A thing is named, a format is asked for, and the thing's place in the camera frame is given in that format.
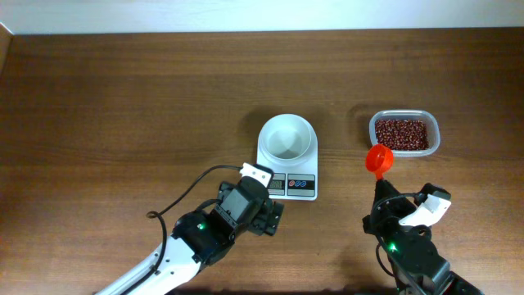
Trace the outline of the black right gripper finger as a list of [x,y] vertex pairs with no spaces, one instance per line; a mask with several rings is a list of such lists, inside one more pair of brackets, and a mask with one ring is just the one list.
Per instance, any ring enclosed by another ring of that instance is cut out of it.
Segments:
[[421,205],[428,199],[430,195],[447,201],[450,200],[450,193],[448,191],[434,184],[426,183],[424,184],[422,189],[418,193],[416,193],[415,204]]
[[403,194],[388,180],[378,180],[370,216],[403,216],[404,214],[405,197]]

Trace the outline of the orange measuring scoop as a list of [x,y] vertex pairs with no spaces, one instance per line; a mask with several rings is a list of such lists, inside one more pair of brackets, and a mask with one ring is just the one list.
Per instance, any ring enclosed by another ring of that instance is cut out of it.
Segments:
[[366,156],[365,167],[376,180],[384,178],[384,174],[393,166],[395,157],[388,147],[382,144],[373,145]]

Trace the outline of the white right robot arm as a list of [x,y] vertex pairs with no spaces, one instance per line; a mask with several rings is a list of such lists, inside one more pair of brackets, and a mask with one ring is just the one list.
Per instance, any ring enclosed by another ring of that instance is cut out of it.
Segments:
[[366,234],[377,240],[391,264],[388,272],[400,294],[481,294],[451,270],[432,242],[432,226],[451,205],[451,194],[433,184],[416,193],[401,193],[385,179],[376,182],[370,214],[363,218]]

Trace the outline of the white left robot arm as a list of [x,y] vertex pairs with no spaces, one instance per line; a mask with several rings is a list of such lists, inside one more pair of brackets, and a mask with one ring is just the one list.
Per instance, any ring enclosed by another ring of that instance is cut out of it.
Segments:
[[276,234],[284,205],[269,198],[271,179],[243,176],[223,182],[217,198],[181,216],[147,258],[105,287],[101,295],[166,294],[223,259],[245,232]]

